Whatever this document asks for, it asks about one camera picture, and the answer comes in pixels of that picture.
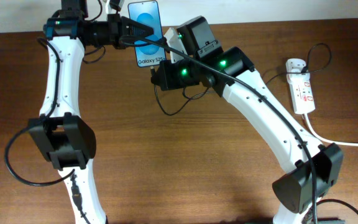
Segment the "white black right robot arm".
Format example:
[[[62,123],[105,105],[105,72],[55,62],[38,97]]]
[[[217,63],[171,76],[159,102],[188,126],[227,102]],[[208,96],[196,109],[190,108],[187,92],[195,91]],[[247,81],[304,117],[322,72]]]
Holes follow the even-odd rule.
[[[284,170],[272,187],[280,201],[274,223],[317,223],[317,205],[337,182],[344,154],[306,131],[272,95],[254,64],[237,48],[223,50],[207,20],[169,28],[152,83],[163,91],[202,84],[233,105],[261,135]]]

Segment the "white power strip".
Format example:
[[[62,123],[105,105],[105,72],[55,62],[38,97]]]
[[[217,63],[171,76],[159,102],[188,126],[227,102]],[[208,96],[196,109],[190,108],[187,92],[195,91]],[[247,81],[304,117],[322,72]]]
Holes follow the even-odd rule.
[[[310,83],[310,73],[305,72],[293,78],[287,76],[295,114],[308,114],[315,110]]]

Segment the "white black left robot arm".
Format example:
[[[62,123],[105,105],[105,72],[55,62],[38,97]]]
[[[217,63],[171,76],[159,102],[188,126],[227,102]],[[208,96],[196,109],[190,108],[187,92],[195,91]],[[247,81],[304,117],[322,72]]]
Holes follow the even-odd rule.
[[[93,174],[96,136],[79,110],[80,68],[87,46],[124,49],[122,36],[147,37],[154,31],[118,13],[108,14],[105,22],[87,18],[86,1],[62,1],[62,8],[47,19],[47,90],[39,118],[29,120],[29,133],[67,188],[75,223],[107,223]]]

